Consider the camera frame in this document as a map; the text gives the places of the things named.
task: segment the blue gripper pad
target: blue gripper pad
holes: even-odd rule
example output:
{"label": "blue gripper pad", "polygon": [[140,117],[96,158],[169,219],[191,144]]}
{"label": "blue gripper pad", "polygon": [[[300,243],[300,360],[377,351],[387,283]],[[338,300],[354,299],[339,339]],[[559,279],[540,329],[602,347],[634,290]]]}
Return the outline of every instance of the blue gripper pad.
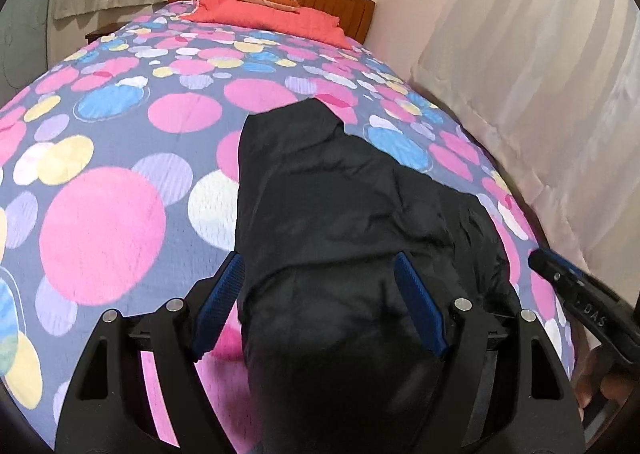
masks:
{"label": "blue gripper pad", "polygon": [[202,358],[216,346],[243,283],[244,259],[235,254],[196,317],[191,346],[195,358]]}
{"label": "blue gripper pad", "polygon": [[409,258],[400,253],[394,261],[396,284],[400,289],[409,315],[418,331],[422,345],[442,358],[449,344],[445,335],[444,318]]}

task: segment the wooden bedside table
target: wooden bedside table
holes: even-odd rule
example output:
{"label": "wooden bedside table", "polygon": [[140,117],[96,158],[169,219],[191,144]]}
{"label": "wooden bedside table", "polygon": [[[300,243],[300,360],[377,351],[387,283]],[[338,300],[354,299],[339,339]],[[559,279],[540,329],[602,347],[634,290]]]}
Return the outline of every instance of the wooden bedside table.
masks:
{"label": "wooden bedside table", "polygon": [[105,35],[111,35],[127,24],[127,22],[112,22],[111,24],[107,24],[107,26],[103,26],[91,33],[87,33],[85,39],[89,44],[91,44],[94,40],[98,40],[100,37],[104,37]]}

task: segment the black garment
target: black garment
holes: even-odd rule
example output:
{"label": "black garment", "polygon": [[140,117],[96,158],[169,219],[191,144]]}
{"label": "black garment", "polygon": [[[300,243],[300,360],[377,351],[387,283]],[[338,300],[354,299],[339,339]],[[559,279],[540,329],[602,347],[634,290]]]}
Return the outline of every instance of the black garment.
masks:
{"label": "black garment", "polygon": [[407,452],[441,365],[420,345],[392,260],[408,251],[456,296],[515,312],[489,215],[345,135],[318,100],[250,116],[239,164],[239,309],[265,452]]}

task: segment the polka dot bedspread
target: polka dot bedspread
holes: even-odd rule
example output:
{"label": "polka dot bedspread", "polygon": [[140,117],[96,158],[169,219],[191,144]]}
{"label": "polka dot bedspread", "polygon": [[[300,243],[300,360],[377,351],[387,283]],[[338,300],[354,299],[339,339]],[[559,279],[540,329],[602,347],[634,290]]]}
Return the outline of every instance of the polka dot bedspread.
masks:
{"label": "polka dot bedspread", "polygon": [[[53,67],[0,110],[0,376],[53,443],[78,357],[100,314],[155,310],[212,275],[234,247],[244,120],[307,97],[400,163],[478,196],[504,242],[510,281],[567,371],[570,328],[527,267],[536,247],[508,187],[444,112],[356,42],[196,24],[177,2]],[[240,454],[259,442],[237,314],[198,365]],[[161,437],[175,442],[152,358]]]}

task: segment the metal screw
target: metal screw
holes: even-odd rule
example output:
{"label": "metal screw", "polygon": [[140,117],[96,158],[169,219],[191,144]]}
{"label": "metal screw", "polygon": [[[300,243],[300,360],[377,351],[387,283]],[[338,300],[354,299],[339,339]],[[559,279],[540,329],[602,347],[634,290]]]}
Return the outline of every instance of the metal screw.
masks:
{"label": "metal screw", "polygon": [[118,318],[118,312],[114,309],[108,309],[102,314],[102,320],[104,320],[107,324],[113,322]]}
{"label": "metal screw", "polygon": [[456,299],[453,304],[460,311],[469,311],[474,306],[473,304],[471,304],[470,300],[467,300],[467,299],[464,299],[464,298]]}
{"label": "metal screw", "polygon": [[527,322],[535,322],[538,318],[530,309],[524,309],[520,312],[520,316]]}
{"label": "metal screw", "polygon": [[184,308],[184,301],[182,299],[171,299],[166,303],[166,308],[171,312],[180,311]]}

